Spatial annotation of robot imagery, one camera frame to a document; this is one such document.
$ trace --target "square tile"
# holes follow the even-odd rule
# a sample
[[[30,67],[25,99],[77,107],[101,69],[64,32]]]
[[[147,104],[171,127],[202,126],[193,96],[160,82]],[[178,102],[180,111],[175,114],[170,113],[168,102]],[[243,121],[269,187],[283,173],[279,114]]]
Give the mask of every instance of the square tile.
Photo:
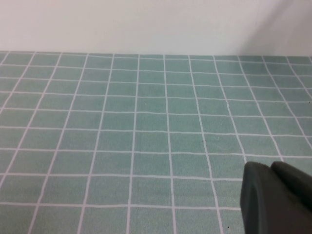
[[[234,133],[233,123],[230,117],[225,116],[201,116],[204,132],[208,133]]]
[[[132,150],[132,132],[101,132],[97,150]]]
[[[131,203],[171,206],[170,179],[133,178]]]
[[[49,177],[42,203],[82,204],[87,177]]]
[[[40,109],[56,109],[56,110],[69,110],[72,104],[72,95],[54,95],[45,94],[41,100]]]
[[[8,102],[6,103],[6,107],[35,109],[39,102],[40,97],[41,94],[13,93]]]
[[[26,127],[33,111],[3,110],[0,114],[0,126]]]
[[[169,116],[171,132],[201,132],[198,116]]]
[[[33,234],[67,233],[74,234],[79,224],[79,207],[39,207],[33,226]]]
[[[238,133],[243,134],[269,134],[263,118],[259,117],[234,117]]]
[[[204,153],[204,142],[201,134],[170,134],[172,152]]]
[[[0,190],[0,201],[36,203],[43,181],[44,176],[8,175]]]
[[[274,142],[270,136],[240,136],[246,154],[278,155]]]
[[[97,153],[92,173],[130,174],[131,153]]]
[[[206,155],[173,154],[172,170],[174,176],[209,177]]]
[[[210,155],[213,178],[242,178],[244,158],[240,155]]]
[[[167,133],[136,132],[135,151],[168,152]]]
[[[105,113],[102,129],[133,130],[134,114],[129,113]]]
[[[220,233],[214,210],[176,210],[176,229],[179,234]]]
[[[136,111],[166,113],[166,99],[165,98],[138,98]]]
[[[196,179],[174,179],[176,206],[215,206],[211,182]]]
[[[58,152],[52,174],[89,174],[93,153]]]
[[[166,131],[167,116],[159,114],[137,113],[136,129],[144,131]]]
[[[67,117],[65,111],[38,110],[31,123],[31,127],[62,128]]]
[[[162,208],[131,208],[130,233],[173,234],[172,210]]]
[[[214,186],[220,207],[240,207],[241,181],[215,181]]]
[[[56,149],[61,130],[29,129],[21,145],[27,149]]]
[[[135,154],[133,174],[169,176],[169,155]]]
[[[94,150],[97,131],[65,130],[60,149]]]
[[[242,153],[236,136],[205,134],[205,138],[209,153]]]
[[[105,111],[134,111],[135,97],[107,97]]]
[[[275,136],[277,146],[285,156],[311,156],[312,150],[303,137]]]
[[[100,176],[92,177],[87,204],[118,205],[127,204],[129,196],[129,178]]]
[[[14,159],[11,173],[47,173],[53,152],[19,151]]]
[[[126,233],[127,208],[86,208],[82,234]]]

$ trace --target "black object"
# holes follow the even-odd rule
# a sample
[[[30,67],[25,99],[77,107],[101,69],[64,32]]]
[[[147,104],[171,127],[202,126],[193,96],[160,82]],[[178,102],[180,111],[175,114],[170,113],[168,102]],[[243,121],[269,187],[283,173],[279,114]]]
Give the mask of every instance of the black object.
[[[284,162],[247,162],[240,207],[246,234],[312,234],[312,177]]]

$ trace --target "grid pattern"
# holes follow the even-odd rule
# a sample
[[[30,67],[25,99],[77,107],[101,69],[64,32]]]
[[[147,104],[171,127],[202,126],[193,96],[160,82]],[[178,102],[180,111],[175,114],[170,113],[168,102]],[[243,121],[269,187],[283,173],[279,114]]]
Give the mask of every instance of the grid pattern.
[[[310,57],[0,52],[1,232],[243,233],[244,163],[312,174],[311,100]]]

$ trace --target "checkered surface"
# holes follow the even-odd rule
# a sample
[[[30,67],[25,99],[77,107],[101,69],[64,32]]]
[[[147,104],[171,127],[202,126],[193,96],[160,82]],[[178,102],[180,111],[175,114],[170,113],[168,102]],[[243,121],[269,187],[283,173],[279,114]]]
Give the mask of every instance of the checkered surface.
[[[309,57],[0,61],[1,233],[240,234],[244,163],[312,174]]]

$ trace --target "white wall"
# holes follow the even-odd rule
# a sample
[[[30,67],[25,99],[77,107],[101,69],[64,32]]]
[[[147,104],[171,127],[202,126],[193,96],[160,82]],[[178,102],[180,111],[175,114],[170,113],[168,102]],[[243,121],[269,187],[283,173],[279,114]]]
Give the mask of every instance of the white wall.
[[[0,50],[312,54],[311,0],[1,0]]]

